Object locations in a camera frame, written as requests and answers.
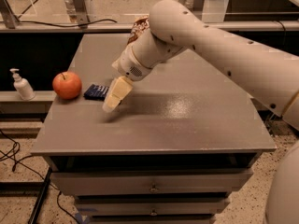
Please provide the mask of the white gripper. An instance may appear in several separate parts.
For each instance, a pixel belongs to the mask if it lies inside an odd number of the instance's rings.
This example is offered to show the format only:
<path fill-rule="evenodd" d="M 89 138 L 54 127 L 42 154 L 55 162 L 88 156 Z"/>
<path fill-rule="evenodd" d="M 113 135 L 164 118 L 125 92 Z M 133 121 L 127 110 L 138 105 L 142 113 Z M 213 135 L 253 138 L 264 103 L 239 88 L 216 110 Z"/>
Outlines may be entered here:
<path fill-rule="evenodd" d="M 152 71 L 137 59 L 132 44 L 125 48 L 112 67 L 125 77 L 117 77 L 112 80 L 103 104 L 103 110 L 107 113 L 112 112 L 129 94 L 133 89 L 133 81 L 142 80 Z"/>

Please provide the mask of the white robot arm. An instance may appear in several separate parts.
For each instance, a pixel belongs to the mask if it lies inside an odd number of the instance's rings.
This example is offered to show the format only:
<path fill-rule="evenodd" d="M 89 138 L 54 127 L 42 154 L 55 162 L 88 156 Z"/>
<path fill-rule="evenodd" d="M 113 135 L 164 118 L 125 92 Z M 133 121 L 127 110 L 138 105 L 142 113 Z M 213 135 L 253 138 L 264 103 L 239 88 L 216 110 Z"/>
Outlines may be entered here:
<path fill-rule="evenodd" d="M 113 111 L 135 81 L 185 49 L 299 130 L 299 57 L 211 27 L 173 0 L 156 3 L 135 21 L 125 50 L 112 64 L 121 75 L 112 81 L 103 109 Z"/>

